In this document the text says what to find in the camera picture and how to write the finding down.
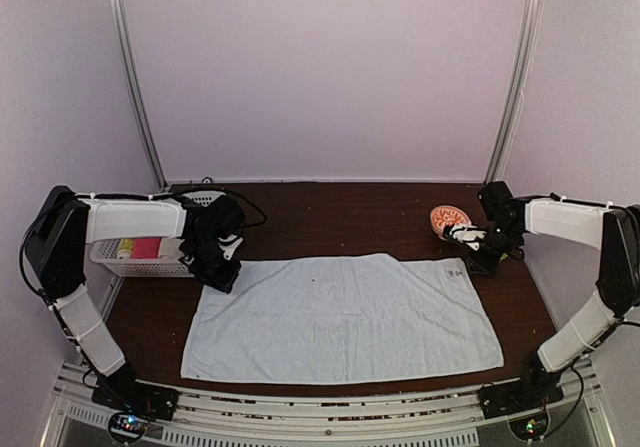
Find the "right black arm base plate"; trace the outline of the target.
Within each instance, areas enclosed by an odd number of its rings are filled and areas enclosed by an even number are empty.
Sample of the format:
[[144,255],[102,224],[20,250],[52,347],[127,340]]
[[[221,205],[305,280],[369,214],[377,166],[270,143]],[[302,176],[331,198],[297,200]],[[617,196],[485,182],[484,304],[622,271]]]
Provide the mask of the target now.
[[487,385],[478,392],[478,400],[485,419],[510,416],[542,408],[547,402],[564,399],[560,376],[545,376],[540,382],[524,379]]

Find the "white terry towel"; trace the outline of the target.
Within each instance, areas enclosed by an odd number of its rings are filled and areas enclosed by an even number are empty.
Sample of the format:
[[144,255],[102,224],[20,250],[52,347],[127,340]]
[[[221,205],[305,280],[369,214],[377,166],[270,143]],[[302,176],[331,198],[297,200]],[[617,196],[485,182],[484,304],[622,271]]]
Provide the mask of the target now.
[[178,259],[181,256],[181,239],[163,238],[158,248],[158,259]]

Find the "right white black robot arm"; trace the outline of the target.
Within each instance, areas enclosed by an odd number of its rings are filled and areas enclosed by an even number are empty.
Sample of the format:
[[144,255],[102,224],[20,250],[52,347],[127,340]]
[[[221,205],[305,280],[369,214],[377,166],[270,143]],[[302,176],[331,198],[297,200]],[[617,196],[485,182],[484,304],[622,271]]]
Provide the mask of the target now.
[[455,217],[442,222],[441,237],[467,248],[472,273],[490,274],[504,258],[529,254],[559,327],[513,386],[513,400],[530,409],[550,393],[550,378],[596,350],[638,307],[639,208],[558,196],[479,198],[489,226]]

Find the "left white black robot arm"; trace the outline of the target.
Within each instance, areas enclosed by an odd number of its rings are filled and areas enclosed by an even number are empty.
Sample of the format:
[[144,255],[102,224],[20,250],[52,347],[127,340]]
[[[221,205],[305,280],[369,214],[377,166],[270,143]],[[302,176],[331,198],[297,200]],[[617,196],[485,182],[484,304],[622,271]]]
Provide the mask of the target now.
[[237,250],[249,224],[237,200],[213,191],[198,201],[194,191],[159,194],[76,193],[57,185],[27,228],[18,254],[28,286],[60,319],[70,341],[102,377],[106,396],[123,411],[137,409],[144,391],[131,363],[111,335],[87,288],[93,264],[122,276],[100,247],[119,240],[176,240],[177,263],[201,283],[231,291],[240,271]]

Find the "light blue towel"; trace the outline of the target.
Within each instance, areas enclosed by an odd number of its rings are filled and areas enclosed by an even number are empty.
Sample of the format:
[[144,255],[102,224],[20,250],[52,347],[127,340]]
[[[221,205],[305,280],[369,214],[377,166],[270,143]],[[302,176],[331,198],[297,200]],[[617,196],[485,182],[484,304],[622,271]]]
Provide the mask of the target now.
[[230,293],[203,289],[180,374],[342,385],[503,364],[462,260],[400,261],[380,253],[246,262]]

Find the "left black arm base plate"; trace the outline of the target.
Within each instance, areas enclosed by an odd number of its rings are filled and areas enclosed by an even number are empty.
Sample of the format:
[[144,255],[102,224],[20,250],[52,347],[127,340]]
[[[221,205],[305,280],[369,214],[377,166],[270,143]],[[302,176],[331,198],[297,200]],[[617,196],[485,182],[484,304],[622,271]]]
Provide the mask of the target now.
[[151,420],[171,421],[179,394],[175,389],[137,381],[131,375],[101,377],[93,391],[93,403]]

